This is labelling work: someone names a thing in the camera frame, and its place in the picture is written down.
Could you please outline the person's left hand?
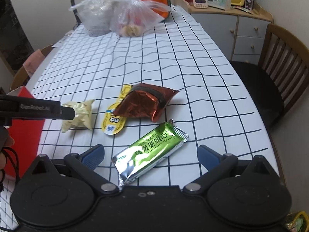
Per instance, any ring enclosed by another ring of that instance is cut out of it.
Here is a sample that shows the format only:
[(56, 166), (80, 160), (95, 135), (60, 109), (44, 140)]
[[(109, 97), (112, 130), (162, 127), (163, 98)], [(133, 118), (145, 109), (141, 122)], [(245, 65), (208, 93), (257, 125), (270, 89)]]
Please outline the person's left hand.
[(14, 144), (14, 139), (9, 135), (8, 130), (1, 126), (1, 153), (0, 153), (0, 166), (3, 169), (6, 165), (6, 157), (2, 152), (3, 147), (10, 147)]

